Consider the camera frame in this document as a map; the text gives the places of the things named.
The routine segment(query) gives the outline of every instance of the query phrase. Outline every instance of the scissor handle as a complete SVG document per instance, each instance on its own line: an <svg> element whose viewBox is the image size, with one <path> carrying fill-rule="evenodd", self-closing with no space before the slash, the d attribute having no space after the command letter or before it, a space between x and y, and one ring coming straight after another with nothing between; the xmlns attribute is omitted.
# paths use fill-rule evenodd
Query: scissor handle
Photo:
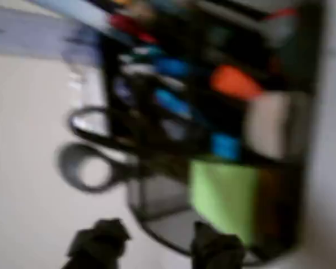
<svg viewBox="0 0 336 269"><path fill-rule="evenodd" d="M111 167L111 174L106 180L96 186L85 184L79 175L80 166L90 158L99 158ZM106 192L116 184L125 182L135 172L129 165L123 165L101 151L82 143L69 143L64 145L58 153L58 169L66 183L72 187L88 193Z"/></svg>
<svg viewBox="0 0 336 269"><path fill-rule="evenodd" d="M122 124L125 124L129 129L132 130L132 133L135 132L135 130L132 127L132 124L130 123L132 120L129 117L126 117L122 115L121 112L118 112L114 109L108 109L105 107L99 107L99 106L87 106L82 109L76 109L72 111L68 117L68 126L69 129L79 138L84 139L86 141L108 147L110 149L120 150L120 151L126 151L128 153L136 153L136 146L134 143L127 142L122 139L120 140L117 137L111 136L103 136L97 133L93 133L90 131L86 131L82 128L79 128L75 125L74 119L75 117L79 117L82 115L87 115L90 113L100 113L106 117L109 117L111 115L114 115L115 117L119 117L122 119Z"/></svg>

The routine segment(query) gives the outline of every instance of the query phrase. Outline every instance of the sticky note pad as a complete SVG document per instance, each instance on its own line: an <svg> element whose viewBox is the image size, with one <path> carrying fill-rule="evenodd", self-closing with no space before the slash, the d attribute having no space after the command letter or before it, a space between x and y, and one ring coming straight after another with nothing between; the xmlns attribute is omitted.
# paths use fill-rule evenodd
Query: sticky note pad
<svg viewBox="0 0 336 269"><path fill-rule="evenodd" d="M192 161L190 202L219 232L255 243L254 215L258 170L248 166Z"/></svg>

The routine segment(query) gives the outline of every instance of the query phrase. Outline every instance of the black object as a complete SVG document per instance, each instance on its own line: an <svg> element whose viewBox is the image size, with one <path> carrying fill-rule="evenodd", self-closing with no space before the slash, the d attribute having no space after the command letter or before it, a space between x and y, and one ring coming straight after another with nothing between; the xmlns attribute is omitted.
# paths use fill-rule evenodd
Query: black object
<svg viewBox="0 0 336 269"><path fill-rule="evenodd" d="M316 7L315 4L307 5L307 7L306 5L304 6L304 8L309 8L309 6ZM304 17L303 20L299 21L300 27L298 27L298 32L303 31L304 34L298 34L297 38L300 41L295 44L303 44L304 46L294 45L290 47L290 49L292 49L294 52L295 50L298 50L298 53L295 52L295 54L292 55L300 55L300 57L294 57L297 65L300 64L299 59L304 58L304 52L301 50L301 48L304 48L307 45L311 46L311 50L309 51L311 55L309 55L308 58L310 59L311 56L311 59L318 59L317 51L320 44L320 33L313 34L311 38L309 31L311 29L313 29L313 31L316 29L320 31L318 27L312 26L312 22L314 20L319 21L322 18L322 12L320 13L320 7L314 10L315 11L311 10L311 14L308 14L307 17ZM189 61L190 64L195 64L197 66L204 62L202 59L202 51L205 49L203 47L205 42L202 42L202 36L203 33L206 32L207 27L209 27L207 21L202 19L204 17L205 16L199 13L196 17L189 18L189 25L191 26L188 27L189 30L187 31L189 32L186 33L186 35L181 35L186 38L182 40L183 46L180 46L179 44L175 45L173 49L174 51L172 52L180 54L188 51L190 54L190 59L187 59L187 61ZM127 129L124 131L123 128L121 128L122 118L112 117L111 114L115 114L114 111L116 110L128 115L129 109L127 106L122 106L117 101L117 98L115 99L112 85L113 78L118 74L117 55L125 51L126 48L104 36L101 37L100 41L100 48L102 50L103 57L104 77L106 82L107 101L111 107L111 110L102 110L102 112L106 113L108 116L108 126L110 127L109 129L112 130L113 136L120 137L125 133L125 131L127 131ZM227 61L226 63L242 69L251 77L260 78L260 80L269 78L269 73L267 73L266 70L253 68L251 66L252 64L246 64L245 62L242 62L242 60L243 59L241 59L241 61ZM297 76L295 74L296 72L288 73L287 87L297 91L314 92L316 67L318 66L318 64L315 64L315 62L316 61L310 61L310 64L314 64L314 67L311 65L306 66L309 71L304 74ZM196 85L196 77L191 76L187 80L187 83L188 100L192 106L199 108L197 103L203 105L204 99L199 96L199 93L197 93L198 87ZM137 106L139 112L141 112L141 108L142 107L140 106L139 101ZM92 137L87 136L85 138L85 136L89 134L81 133L80 130L74 131L81 138L92 141ZM155 156L153 152L148 150L149 148L145 147L145 144L142 142L144 141L144 129L139 128L136 129L135 132L137 133L135 139L137 144L136 147L133 148L133 151L138 156L139 163L136 177L127 181L130 209L134 213L139 224L151 237L177 252L186 254L188 256L192 255L193 253L188 247L190 240L193 237L191 224L195 222L195 220L199 219L199 216L189 206L187 198L189 196L188 189L185 184L173 184L177 181L179 182L179 180L176 180L175 177L166 178L161 177L159 174L157 178L156 176L153 177L151 173L147 173L148 167L145 164L149 159L154 159ZM110 147L108 143L105 144L106 141L100 141L103 138L107 139L107 137L96 138L96 142L98 141L98 143ZM176 153L177 156L182 157L181 151ZM262 244L259 244L251 249L251 251L258 257L261 263L271 261L272 259L278 257L285 251L291 249L297 242L298 217L302 201L301 193L303 188L305 161L306 158L304 158L304 160L299 164L284 164L284 167L288 168L289 170L289 172L284 175L283 180L284 183L286 183L286 188L284 189L286 194L286 202L284 202L282 205L277 205L276 208L279 208L279 210L277 210L276 213L284 215L283 218L286 219L285 226L282 227L282 230L284 230L285 233L284 237L277 242L263 242ZM257 263L246 263L246 261L244 261L244 265L257 265Z"/></svg>
<svg viewBox="0 0 336 269"><path fill-rule="evenodd" d="M196 222L192 242L193 269L240 269L245 249L235 235L222 235L210 226Z"/></svg>
<svg viewBox="0 0 336 269"><path fill-rule="evenodd" d="M98 157L111 167L111 176L106 178L101 185L88 186L81 180L79 171L81 164L92 157ZM81 143L65 145L59 152L58 167L62 178L74 188L88 193L102 193L127 178L134 175L134 167L121 164L104 155L101 151Z"/></svg>
<svg viewBox="0 0 336 269"><path fill-rule="evenodd" d="M68 252L70 260L63 269L117 269L129 239L120 220L100 220L92 229L76 234Z"/></svg>

